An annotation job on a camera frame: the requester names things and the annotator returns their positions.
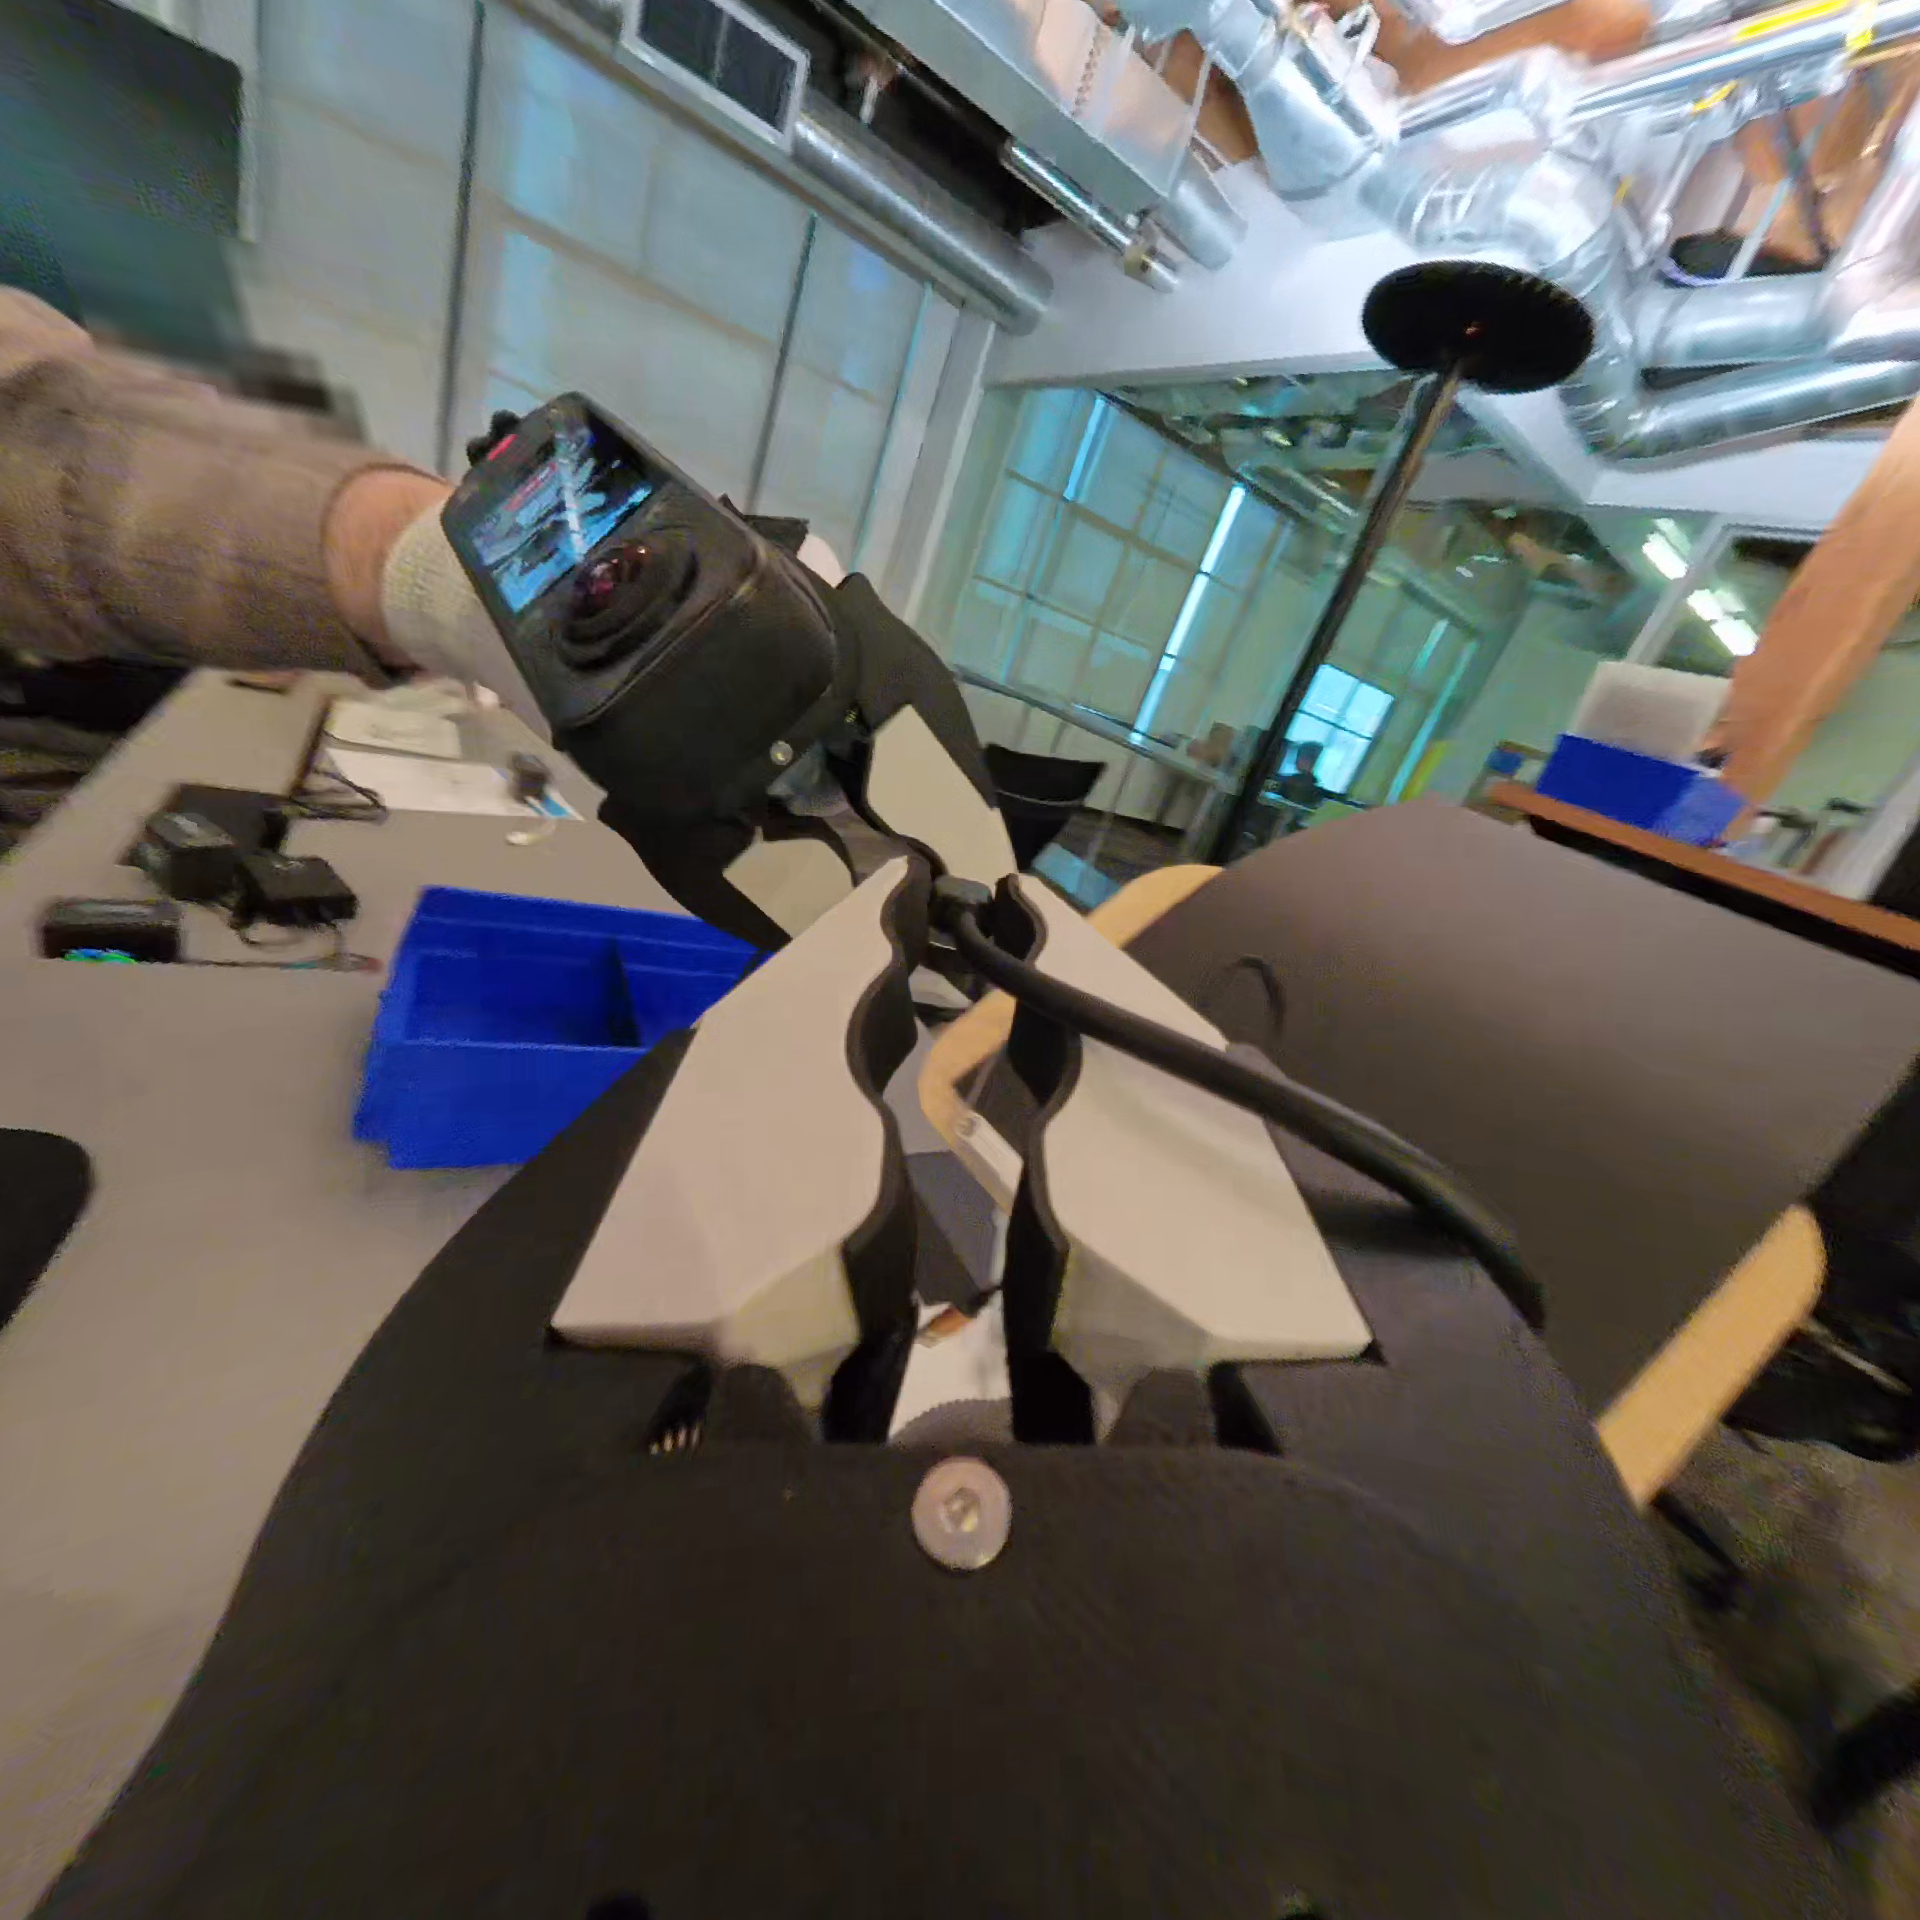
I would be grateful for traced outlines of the dark cloth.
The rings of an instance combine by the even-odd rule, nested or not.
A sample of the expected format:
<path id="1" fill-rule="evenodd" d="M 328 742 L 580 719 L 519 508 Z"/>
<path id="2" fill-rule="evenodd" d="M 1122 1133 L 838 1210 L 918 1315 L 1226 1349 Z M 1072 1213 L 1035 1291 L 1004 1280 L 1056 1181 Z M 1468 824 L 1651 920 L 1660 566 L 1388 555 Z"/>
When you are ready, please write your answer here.
<path id="1" fill-rule="evenodd" d="M 88 1152 L 54 1133 L 3 1130 L 3 1327 L 42 1283 L 91 1198 Z"/>

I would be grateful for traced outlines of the wooden beam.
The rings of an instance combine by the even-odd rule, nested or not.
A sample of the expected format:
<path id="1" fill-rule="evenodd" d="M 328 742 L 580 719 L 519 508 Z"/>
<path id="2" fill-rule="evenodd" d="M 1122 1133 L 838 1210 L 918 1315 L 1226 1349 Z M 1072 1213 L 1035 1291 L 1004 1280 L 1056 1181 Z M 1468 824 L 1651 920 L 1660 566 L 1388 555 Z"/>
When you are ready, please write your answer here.
<path id="1" fill-rule="evenodd" d="M 1877 661 L 1917 594 L 1917 403 L 1768 613 L 1719 715 L 1720 776 L 1756 806 Z"/>

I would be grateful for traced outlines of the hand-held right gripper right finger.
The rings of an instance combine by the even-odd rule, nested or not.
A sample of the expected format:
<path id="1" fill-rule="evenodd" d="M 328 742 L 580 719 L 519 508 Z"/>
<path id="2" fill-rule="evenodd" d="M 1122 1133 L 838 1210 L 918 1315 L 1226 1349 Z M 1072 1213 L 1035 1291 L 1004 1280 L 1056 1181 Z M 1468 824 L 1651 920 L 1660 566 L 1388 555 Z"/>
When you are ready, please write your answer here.
<path id="1" fill-rule="evenodd" d="M 1111 1420 L 1150 1373 L 1356 1359 L 1372 1327 L 1266 1123 L 1018 1008 L 999 1296 L 1015 1400 Z"/>

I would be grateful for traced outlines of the blue plastic bin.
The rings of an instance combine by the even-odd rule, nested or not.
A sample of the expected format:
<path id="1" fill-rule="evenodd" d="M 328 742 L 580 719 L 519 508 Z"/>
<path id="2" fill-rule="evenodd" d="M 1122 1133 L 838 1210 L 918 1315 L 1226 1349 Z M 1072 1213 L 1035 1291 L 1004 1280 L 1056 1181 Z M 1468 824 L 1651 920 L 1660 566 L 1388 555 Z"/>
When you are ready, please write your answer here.
<path id="1" fill-rule="evenodd" d="M 526 1163 L 760 957 L 683 915 L 428 887 L 387 965 L 352 1136 L 392 1168 Z"/>

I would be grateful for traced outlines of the black monitor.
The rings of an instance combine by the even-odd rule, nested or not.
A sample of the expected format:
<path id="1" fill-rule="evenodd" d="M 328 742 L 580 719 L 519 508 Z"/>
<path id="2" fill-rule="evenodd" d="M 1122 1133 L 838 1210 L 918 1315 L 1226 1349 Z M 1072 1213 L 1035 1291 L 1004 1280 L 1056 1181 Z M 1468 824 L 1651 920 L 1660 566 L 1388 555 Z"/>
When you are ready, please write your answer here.
<path id="1" fill-rule="evenodd" d="M 155 357 L 247 341 L 243 70 L 122 5 L 3 5 L 3 283 Z"/>

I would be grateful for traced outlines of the small black device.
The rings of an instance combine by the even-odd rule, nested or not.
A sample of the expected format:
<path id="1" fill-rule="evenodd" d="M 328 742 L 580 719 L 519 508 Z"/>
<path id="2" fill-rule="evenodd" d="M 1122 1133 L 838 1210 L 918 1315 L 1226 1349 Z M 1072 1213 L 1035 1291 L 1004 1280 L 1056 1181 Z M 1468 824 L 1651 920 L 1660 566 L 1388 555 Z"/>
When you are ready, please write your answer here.
<path id="1" fill-rule="evenodd" d="M 122 864 L 164 901 L 206 904 L 236 931 L 346 928 L 357 891 L 323 854 L 286 848 L 294 810 L 243 787 L 178 784 L 141 823 Z"/>

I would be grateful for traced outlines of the white paper sheet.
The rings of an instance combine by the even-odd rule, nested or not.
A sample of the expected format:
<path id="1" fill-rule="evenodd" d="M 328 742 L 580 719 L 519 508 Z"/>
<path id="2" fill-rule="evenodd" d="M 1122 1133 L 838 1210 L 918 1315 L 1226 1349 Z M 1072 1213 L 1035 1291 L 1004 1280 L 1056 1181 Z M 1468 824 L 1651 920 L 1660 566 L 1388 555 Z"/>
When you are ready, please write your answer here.
<path id="1" fill-rule="evenodd" d="M 506 711 L 453 692 L 328 699 L 311 780 L 343 806 L 580 821 L 550 752 Z"/>

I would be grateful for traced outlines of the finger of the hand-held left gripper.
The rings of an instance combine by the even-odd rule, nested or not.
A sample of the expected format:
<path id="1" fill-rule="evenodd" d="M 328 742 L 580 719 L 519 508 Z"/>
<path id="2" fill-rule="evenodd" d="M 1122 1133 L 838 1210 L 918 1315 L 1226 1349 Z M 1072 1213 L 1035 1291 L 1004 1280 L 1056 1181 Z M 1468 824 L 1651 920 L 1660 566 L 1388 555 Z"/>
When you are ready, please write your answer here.
<path id="1" fill-rule="evenodd" d="M 916 706 L 871 734 L 861 798 L 877 830 L 918 848 L 941 878 L 992 890 L 1015 871 L 992 792 L 978 791 Z"/>
<path id="2" fill-rule="evenodd" d="M 853 898 L 860 878 L 838 830 L 782 824 L 758 827 L 725 864 L 722 883 L 784 942 L 795 942 Z"/>

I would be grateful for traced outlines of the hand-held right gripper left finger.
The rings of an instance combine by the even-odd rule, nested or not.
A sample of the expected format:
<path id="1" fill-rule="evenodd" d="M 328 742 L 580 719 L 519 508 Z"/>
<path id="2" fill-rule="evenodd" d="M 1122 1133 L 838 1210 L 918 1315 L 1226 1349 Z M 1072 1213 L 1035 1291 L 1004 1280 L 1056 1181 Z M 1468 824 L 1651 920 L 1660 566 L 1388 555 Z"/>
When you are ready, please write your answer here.
<path id="1" fill-rule="evenodd" d="M 691 1030 L 557 1302 L 588 1349 L 775 1372 L 887 1426 L 916 1218 L 884 1102 L 918 1026 L 926 869 L 882 867 Z"/>

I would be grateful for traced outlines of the person's left hand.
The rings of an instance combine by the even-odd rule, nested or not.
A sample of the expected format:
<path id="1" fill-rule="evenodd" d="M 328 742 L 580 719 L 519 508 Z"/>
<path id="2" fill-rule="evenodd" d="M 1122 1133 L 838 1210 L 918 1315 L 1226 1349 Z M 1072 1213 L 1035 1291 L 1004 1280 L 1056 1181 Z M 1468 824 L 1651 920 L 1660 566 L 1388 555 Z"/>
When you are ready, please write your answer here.
<path id="1" fill-rule="evenodd" d="M 381 471 L 376 480 L 404 484 L 376 575 L 380 624 L 397 661 L 422 676 L 467 684 L 548 740 L 552 728 L 453 554 L 444 526 L 448 482 L 412 471 Z"/>

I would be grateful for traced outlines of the black office chair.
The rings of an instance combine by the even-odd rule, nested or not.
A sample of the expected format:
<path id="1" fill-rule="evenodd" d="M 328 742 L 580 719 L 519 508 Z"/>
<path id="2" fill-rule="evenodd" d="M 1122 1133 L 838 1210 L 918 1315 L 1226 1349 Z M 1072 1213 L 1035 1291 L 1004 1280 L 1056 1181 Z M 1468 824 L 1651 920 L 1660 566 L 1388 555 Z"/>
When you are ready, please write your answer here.
<path id="1" fill-rule="evenodd" d="M 1108 773 L 1103 758 L 1032 755 L 997 742 L 987 742 L 982 757 L 1022 872 L 1035 869 Z"/>

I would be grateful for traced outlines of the silver ceiling duct pipes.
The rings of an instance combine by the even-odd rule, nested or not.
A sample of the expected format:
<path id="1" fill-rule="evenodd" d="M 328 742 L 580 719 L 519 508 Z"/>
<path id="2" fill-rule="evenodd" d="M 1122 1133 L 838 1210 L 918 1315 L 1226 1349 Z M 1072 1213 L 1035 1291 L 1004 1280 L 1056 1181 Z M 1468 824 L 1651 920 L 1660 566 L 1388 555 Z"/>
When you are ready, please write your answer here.
<path id="1" fill-rule="evenodd" d="M 910 86 L 966 107 L 980 146 L 1128 282 L 1218 275 L 1251 219 L 1205 131 L 1222 79 L 1266 197 L 1310 246 L 1391 232 L 1419 255 L 1496 255 L 1578 300 L 1591 350 L 1567 408 L 1595 450 L 1658 462 L 1915 396 L 1915 159 L 1899 158 L 1835 261 L 1792 287 L 1741 279 L 1662 302 L 1638 188 L 1654 138 L 1727 138 L 1765 84 L 1835 88 L 1915 42 L 1915 5 L 1654 5 L 1690 35 L 1595 61 L 1534 42 L 1405 93 L 1378 5 L 733 5 L 799 16 Z"/>

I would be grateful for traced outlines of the black cable black plug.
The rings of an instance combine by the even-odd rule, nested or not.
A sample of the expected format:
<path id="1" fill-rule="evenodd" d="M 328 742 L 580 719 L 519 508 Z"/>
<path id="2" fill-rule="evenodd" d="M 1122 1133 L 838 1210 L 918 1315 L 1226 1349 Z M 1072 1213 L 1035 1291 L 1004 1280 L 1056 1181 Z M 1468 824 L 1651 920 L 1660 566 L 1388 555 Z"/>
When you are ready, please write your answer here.
<path id="1" fill-rule="evenodd" d="M 1020 1010 L 1274 1123 L 1368 1176 L 1459 1242 L 1530 1331 L 1546 1331 L 1546 1290 L 1526 1270 L 1512 1232 L 1435 1156 L 1282 1072 L 1258 1069 L 1222 1047 L 1188 1039 L 1170 1026 L 1042 974 L 995 942 L 987 926 L 995 910 L 997 898 L 980 883 L 932 883 L 932 926 L 975 974 L 1007 991 Z"/>

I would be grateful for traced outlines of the small black power adapter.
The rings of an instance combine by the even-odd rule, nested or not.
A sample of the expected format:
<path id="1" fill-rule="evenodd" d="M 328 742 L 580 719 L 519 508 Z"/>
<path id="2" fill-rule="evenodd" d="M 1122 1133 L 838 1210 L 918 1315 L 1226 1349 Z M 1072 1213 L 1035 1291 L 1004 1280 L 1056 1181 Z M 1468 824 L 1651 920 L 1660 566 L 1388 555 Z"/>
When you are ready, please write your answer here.
<path id="1" fill-rule="evenodd" d="M 37 920 L 37 955 L 56 963 L 171 967 L 186 960 L 174 901 L 61 896 Z"/>

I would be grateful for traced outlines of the person's left forearm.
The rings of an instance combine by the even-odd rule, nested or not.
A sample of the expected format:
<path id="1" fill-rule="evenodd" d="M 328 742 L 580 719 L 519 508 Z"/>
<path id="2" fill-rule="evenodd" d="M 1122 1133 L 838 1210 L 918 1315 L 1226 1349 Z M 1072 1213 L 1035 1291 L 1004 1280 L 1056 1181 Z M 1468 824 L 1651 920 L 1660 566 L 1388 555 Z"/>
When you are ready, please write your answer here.
<path id="1" fill-rule="evenodd" d="M 3 292 L 3 643 L 396 680 L 396 542 L 448 484 Z"/>

